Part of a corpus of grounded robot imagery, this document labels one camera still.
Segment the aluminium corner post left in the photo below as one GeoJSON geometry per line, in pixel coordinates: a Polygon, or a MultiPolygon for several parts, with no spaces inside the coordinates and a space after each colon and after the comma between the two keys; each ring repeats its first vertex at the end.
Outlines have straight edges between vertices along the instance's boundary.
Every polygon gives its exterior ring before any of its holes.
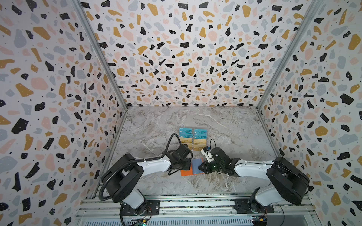
{"type": "Polygon", "coordinates": [[[72,0],[71,1],[72,5],[73,5],[73,8],[77,14],[77,17],[79,18],[80,20],[80,23],[82,24],[82,26],[84,27],[84,30],[87,34],[87,37],[89,38],[90,40],[90,43],[100,61],[100,64],[101,66],[103,67],[103,69],[105,70],[105,74],[106,76],[108,77],[108,80],[113,88],[113,90],[115,91],[115,94],[117,96],[117,99],[120,103],[120,106],[121,106],[121,109],[124,110],[124,111],[127,111],[127,105],[124,101],[124,98],[122,96],[122,93],[117,85],[117,82],[111,72],[111,69],[107,63],[107,60],[103,54],[103,52],[101,51],[101,48],[100,48],[100,45],[99,45],[99,42],[97,41],[96,39],[96,36],[93,32],[93,29],[87,19],[87,16],[86,16],[86,13],[85,11],[83,10],[82,8],[82,5],[81,5],[81,2],[80,1],[76,1],[76,0],[72,0]]]}

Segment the teal VIP card right lower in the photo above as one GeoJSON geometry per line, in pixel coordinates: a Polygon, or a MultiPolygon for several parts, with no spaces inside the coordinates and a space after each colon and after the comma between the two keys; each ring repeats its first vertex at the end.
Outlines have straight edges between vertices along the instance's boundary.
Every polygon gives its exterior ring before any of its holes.
{"type": "Polygon", "coordinates": [[[194,134],[195,139],[207,140],[207,134],[194,134]]]}

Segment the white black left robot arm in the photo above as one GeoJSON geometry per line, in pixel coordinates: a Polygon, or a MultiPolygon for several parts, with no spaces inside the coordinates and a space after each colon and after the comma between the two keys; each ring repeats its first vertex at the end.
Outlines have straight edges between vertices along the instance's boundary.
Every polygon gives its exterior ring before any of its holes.
{"type": "Polygon", "coordinates": [[[146,159],[125,154],[101,177],[102,187],[98,198],[124,203],[141,214],[147,207],[146,198],[136,188],[141,177],[158,172],[172,175],[179,170],[189,170],[192,157],[192,151],[184,144],[180,144],[176,150],[166,150],[161,156],[146,159]]]}

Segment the aluminium corner post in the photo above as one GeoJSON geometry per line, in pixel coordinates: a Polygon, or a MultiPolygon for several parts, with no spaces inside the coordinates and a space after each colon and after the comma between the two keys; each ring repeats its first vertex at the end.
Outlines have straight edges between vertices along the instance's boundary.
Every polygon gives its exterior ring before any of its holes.
{"type": "Polygon", "coordinates": [[[77,17],[79,18],[80,20],[80,23],[82,24],[82,26],[84,27],[84,30],[87,34],[87,37],[89,38],[90,40],[90,43],[100,61],[100,64],[101,66],[103,67],[103,69],[105,70],[105,74],[106,76],[108,77],[108,80],[113,88],[113,90],[115,91],[115,94],[117,96],[117,99],[120,103],[120,106],[121,106],[121,109],[124,110],[124,111],[127,111],[127,105],[124,101],[124,98],[122,96],[122,93],[117,85],[117,82],[111,72],[111,69],[107,63],[107,60],[103,54],[103,52],[101,51],[101,48],[100,48],[100,45],[99,45],[99,42],[97,41],[96,39],[96,36],[93,32],[93,29],[87,19],[87,16],[86,16],[86,13],[85,11],[83,10],[82,8],[82,5],[81,5],[81,2],[80,1],[76,1],[76,0],[72,0],[71,1],[72,5],[73,5],[73,8],[77,14],[77,17]]]}
{"type": "Polygon", "coordinates": [[[308,10],[306,11],[304,19],[301,22],[301,25],[299,26],[298,30],[296,31],[295,36],[293,37],[283,58],[281,59],[281,63],[278,65],[274,75],[272,76],[271,80],[268,83],[268,86],[266,87],[266,90],[265,90],[259,104],[256,107],[258,112],[261,111],[261,109],[263,108],[263,105],[267,102],[267,100],[273,90],[273,87],[277,84],[278,79],[280,78],[284,67],[288,63],[289,58],[293,55],[293,52],[296,50],[296,48],[298,46],[298,43],[303,38],[309,24],[311,23],[315,14],[318,13],[318,10],[322,6],[323,3],[324,3],[323,0],[314,0],[314,1],[312,1],[311,5],[309,6],[308,10]]]}

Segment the teal VIP card left upper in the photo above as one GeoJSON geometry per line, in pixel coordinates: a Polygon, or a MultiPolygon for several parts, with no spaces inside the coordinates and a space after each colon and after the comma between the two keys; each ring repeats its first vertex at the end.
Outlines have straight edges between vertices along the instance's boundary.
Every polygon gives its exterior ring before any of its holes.
{"type": "Polygon", "coordinates": [[[192,128],[180,128],[179,133],[180,134],[192,134],[192,128]]]}

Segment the orange card holder wallet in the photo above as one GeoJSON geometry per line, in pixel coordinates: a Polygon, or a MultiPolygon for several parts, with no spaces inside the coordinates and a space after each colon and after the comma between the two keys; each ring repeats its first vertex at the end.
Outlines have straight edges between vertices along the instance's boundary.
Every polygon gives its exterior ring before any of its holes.
{"type": "Polygon", "coordinates": [[[203,163],[202,158],[196,158],[191,160],[191,167],[189,170],[181,170],[181,176],[191,176],[191,175],[199,175],[204,174],[203,171],[199,170],[198,167],[203,163]]]}

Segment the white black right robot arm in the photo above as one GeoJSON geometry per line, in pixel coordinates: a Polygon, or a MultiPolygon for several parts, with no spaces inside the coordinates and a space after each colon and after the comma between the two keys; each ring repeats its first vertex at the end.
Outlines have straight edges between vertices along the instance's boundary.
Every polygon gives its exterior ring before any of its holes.
{"type": "Polygon", "coordinates": [[[223,173],[233,177],[253,177],[264,179],[269,185],[256,188],[248,200],[236,201],[236,210],[254,213],[273,212],[273,203],[287,201],[300,205],[308,193],[309,178],[284,157],[272,161],[254,162],[229,156],[219,147],[205,147],[201,153],[206,162],[198,169],[209,174],[223,173]]]}

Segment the aluminium corner post right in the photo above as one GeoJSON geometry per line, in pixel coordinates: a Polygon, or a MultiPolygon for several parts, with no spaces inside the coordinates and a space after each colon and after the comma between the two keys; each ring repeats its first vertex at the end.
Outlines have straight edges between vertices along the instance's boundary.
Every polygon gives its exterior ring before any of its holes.
{"type": "Polygon", "coordinates": [[[258,112],[261,111],[261,109],[263,108],[263,105],[267,102],[267,100],[273,90],[273,87],[277,84],[278,79],[280,78],[284,67],[288,63],[289,58],[293,55],[293,52],[296,50],[296,48],[298,46],[298,43],[303,38],[309,24],[311,23],[315,14],[318,13],[318,10],[322,6],[323,3],[324,3],[323,0],[314,0],[314,1],[312,1],[311,5],[309,6],[308,10],[306,11],[304,19],[301,22],[301,25],[299,26],[298,30],[296,31],[295,36],[293,37],[283,58],[281,59],[281,63],[278,65],[274,75],[272,76],[271,80],[268,83],[268,86],[266,87],[266,90],[265,90],[259,104],[256,107],[258,112]]]}

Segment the teal VIP card right upper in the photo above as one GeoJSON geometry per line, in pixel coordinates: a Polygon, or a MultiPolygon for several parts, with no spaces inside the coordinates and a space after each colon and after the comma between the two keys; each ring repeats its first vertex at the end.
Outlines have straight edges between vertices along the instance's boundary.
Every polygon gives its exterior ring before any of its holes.
{"type": "Polygon", "coordinates": [[[206,136],[207,130],[206,129],[194,129],[194,134],[198,136],[206,136]]]}

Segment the gold vip card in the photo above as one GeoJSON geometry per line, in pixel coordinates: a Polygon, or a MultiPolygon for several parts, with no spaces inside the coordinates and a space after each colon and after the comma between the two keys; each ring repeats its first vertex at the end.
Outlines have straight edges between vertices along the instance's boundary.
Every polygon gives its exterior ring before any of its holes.
{"type": "Polygon", "coordinates": [[[184,144],[188,149],[190,149],[190,150],[192,150],[192,144],[188,144],[188,143],[186,143],[186,144],[184,144]]]}
{"type": "Polygon", "coordinates": [[[193,144],[193,151],[201,151],[206,147],[206,144],[193,144]]]}
{"type": "Polygon", "coordinates": [[[206,139],[194,139],[193,140],[193,144],[203,144],[203,145],[206,145],[207,144],[207,140],[206,139]]]}
{"type": "Polygon", "coordinates": [[[181,141],[183,144],[191,144],[191,143],[192,143],[192,138],[181,137],[181,138],[180,138],[180,141],[181,141]]]}

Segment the clear acrylic card display stand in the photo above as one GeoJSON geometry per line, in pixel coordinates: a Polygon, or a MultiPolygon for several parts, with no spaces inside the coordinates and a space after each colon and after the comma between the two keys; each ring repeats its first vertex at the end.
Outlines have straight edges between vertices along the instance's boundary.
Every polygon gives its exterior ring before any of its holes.
{"type": "Polygon", "coordinates": [[[194,129],[192,128],[192,134],[193,134],[192,143],[191,143],[192,144],[192,151],[193,151],[193,140],[195,139],[194,138],[194,129]]]}

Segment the teal vip card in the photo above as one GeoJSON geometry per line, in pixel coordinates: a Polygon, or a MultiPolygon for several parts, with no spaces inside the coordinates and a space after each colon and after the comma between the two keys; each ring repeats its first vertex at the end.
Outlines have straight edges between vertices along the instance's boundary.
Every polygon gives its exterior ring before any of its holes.
{"type": "Polygon", "coordinates": [[[180,138],[193,138],[192,133],[179,133],[180,138]]]}
{"type": "Polygon", "coordinates": [[[207,134],[194,134],[195,139],[207,140],[207,134]]]}
{"type": "Polygon", "coordinates": [[[192,128],[180,128],[179,133],[180,134],[192,134],[192,128]]]}
{"type": "Polygon", "coordinates": [[[206,136],[207,130],[206,129],[194,129],[194,134],[198,136],[206,136]]]}

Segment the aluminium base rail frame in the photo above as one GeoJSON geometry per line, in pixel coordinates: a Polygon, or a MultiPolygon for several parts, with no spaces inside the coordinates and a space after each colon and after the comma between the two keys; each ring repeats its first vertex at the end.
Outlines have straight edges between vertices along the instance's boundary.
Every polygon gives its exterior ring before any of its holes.
{"type": "MultiPolygon", "coordinates": [[[[274,211],[265,213],[245,212],[241,210],[243,201],[249,194],[226,195],[149,195],[149,202],[158,212],[147,222],[148,226],[248,226],[261,216],[269,226],[320,226],[321,222],[308,197],[301,205],[292,205],[286,201],[272,204],[274,211]]],[[[119,226],[119,203],[83,200],[75,216],[77,226],[119,226]]]]}

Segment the teal VIP card left lower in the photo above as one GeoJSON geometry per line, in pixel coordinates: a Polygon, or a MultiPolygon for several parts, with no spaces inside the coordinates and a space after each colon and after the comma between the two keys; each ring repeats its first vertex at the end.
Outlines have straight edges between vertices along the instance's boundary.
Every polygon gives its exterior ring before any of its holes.
{"type": "Polygon", "coordinates": [[[193,138],[192,133],[179,133],[180,138],[193,138]]]}

